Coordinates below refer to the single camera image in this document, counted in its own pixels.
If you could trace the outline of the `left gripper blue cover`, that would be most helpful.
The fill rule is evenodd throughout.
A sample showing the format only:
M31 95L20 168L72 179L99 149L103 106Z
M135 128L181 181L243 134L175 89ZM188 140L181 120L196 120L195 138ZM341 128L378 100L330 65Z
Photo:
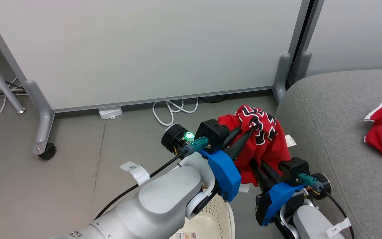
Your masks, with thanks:
M224 147L210 154L205 151L209 148L206 137L195 138L195 134L188 131L180 124L168 127L161 138L161 144L180 159L194 153L200 154L208 162L211 172L214 174L216 191L226 201L231 202L238 194L241 176L234 162L245 147L256 127L241 134L241 128L235 128L229 132L224 141Z

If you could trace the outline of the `grey sofa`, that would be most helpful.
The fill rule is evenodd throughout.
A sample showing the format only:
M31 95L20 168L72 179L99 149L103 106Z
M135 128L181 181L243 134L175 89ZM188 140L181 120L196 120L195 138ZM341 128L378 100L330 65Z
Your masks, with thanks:
M275 114L296 142L291 156L330 180L355 239L382 239L382 155L364 142L381 103L382 69L332 72L299 80Z

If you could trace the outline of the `black caster wheel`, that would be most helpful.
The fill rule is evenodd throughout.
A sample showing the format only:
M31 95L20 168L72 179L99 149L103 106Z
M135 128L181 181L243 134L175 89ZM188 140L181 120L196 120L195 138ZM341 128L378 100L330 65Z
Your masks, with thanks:
M47 143L45 150L43 151L43 153L38 155L38 157L47 161L52 159L56 152L57 152L56 146L53 143Z

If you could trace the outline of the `red jersey black white print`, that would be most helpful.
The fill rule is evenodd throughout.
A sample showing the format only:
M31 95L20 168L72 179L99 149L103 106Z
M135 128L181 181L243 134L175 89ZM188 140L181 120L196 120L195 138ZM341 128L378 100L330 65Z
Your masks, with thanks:
M238 138L252 127L256 127L234 162L241 176L240 192L247 193L251 185L258 186L250 168L251 160L254 160L260 169L261 161L266 162L282 176L279 163L290 160L287 143L291 137L285 135L280 122L274 116L261 108L243 104L233 115L219 116L217 122L229 130L241 128L242 132Z

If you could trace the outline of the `white power strip under partition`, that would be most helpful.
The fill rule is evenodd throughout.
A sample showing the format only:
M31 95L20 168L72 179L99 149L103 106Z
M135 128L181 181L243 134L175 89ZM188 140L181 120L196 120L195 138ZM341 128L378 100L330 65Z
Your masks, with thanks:
M123 113L121 106L98 108L102 120L115 119Z

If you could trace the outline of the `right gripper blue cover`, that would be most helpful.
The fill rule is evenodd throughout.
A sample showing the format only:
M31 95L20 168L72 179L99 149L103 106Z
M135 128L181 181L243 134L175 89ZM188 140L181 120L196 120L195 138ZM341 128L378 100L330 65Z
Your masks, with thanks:
M301 185L293 187L284 182L282 176L264 161L261 161L260 169L258 164L251 160L250 168L261 192L264 193L256 200L256 220L260 226L273 223L276 214L296 192L306 190L308 193L306 198L309 200L321 200L327 197L327 193L332 192L330 181L321 173L312 175L302 173L298 176Z

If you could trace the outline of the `narrow white partition panel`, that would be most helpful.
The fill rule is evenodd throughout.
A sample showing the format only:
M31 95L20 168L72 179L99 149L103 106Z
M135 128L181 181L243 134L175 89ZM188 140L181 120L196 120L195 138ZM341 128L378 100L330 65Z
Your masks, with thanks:
M312 0L291 84L330 72L382 69L382 0Z

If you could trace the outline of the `cream perforated laundry basket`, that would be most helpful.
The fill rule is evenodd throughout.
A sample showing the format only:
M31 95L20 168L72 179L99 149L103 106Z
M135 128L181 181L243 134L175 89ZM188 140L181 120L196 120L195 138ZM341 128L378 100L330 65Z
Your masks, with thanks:
M222 197L215 195L193 219L170 239L235 239L235 221L232 208Z

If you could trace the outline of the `wide white partition panel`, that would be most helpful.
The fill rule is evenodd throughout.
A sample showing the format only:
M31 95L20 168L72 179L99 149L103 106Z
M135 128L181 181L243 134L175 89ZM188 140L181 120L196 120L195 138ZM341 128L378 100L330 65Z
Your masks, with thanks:
M0 51L35 104L33 154L55 114L273 89L311 0L0 0Z

